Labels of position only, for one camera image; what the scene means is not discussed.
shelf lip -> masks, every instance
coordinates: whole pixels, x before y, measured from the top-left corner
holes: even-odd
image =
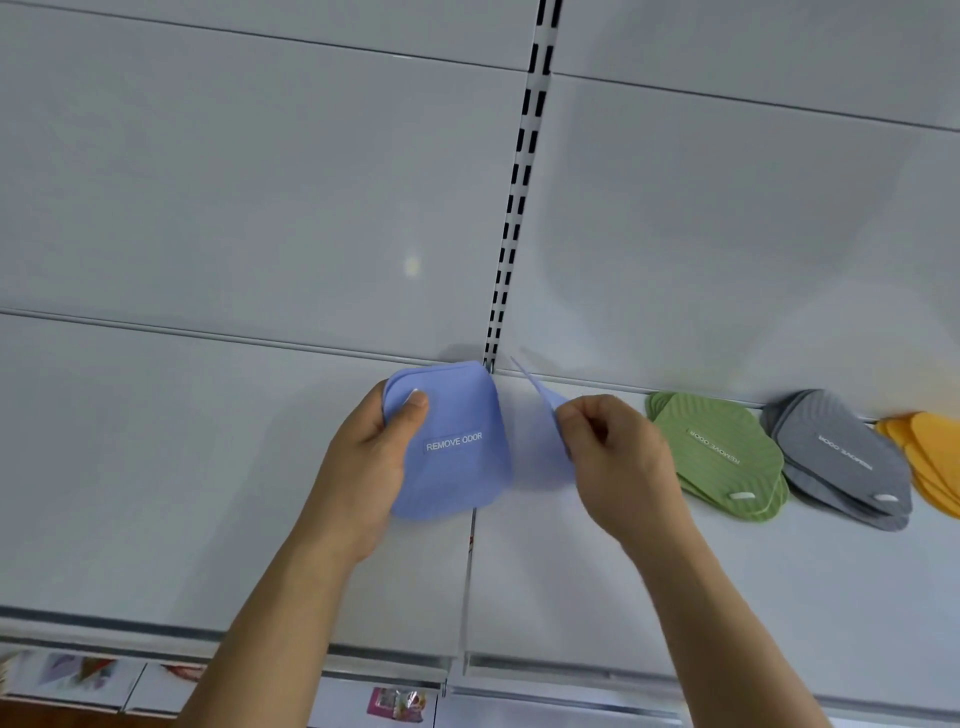
[[[654,675],[629,670],[613,669],[578,665],[573,663],[556,663],[521,658],[502,657],[485,653],[471,653],[467,656],[466,677],[504,677],[514,673],[518,680],[543,679],[552,683],[579,684],[588,688],[607,690],[633,690],[636,692],[658,692],[683,699],[680,683],[674,677]],[[507,697],[524,699],[526,693],[507,692],[506,695],[493,695],[504,692],[502,690],[487,690],[474,688],[469,685],[453,685],[449,688],[459,694],[475,694],[479,697]],[[867,720],[870,718],[890,717],[905,718],[915,722],[915,725],[954,725],[960,723],[960,712],[928,709],[918,706],[896,705],[892,703],[876,703],[828,695],[815,695],[817,702],[833,717],[849,717],[851,719]],[[551,702],[554,698],[537,699],[538,702]]]
[[[43,612],[0,605],[0,640],[152,662],[205,665],[226,633],[123,619]],[[388,679],[438,690],[451,658],[413,652],[330,645],[324,674],[342,679]]]

insole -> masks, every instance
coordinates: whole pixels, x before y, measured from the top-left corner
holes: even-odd
[[[397,372],[384,388],[385,421],[414,389],[426,393],[430,409],[407,447],[394,515],[437,519],[489,505],[513,479],[490,373],[475,361]]]
[[[909,423],[910,418],[882,420],[876,430],[900,446],[913,468],[914,487],[924,499],[954,518],[960,518],[960,494],[952,491],[920,449]]]
[[[775,426],[788,462],[890,516],[912,510],[909,463],[831,392],[803,396]]]
[[[647,398],[646,409],[670,444],[687,490],[745,520],[776,515],[787,497],[783,458],[746,408],[659,392]]]
[[[910,418],[910,429],[947,488],[960,493],[960,422],[918,412]]]
[[[856,498],[833,488],[816,475],[811,475],[789,463],[784,464],[783,474],[786,475],[787,481],[794,489],[808,499],[813,499],[830,510],[835,510],[856,521],[867,523],[874,528],[879,528],[882,531],[902,531],[910,523],[908,516],[888,516],[885,513],[880,513]]]

product display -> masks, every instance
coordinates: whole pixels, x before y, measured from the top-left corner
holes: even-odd
[[[783,455],[745,407],[679,392],[647,398],[686,491],[744,521],[769,521],[789,490]]]
[[[784,475],[804,502],[884,531],[907,526],[906,459],[831,392],[803,390],[770,404],[760,423],[782,449]]]
[[[937,510],[960,519],[960,423],[929,412],[876,423],[876,431],[903,451],[913,484]]]

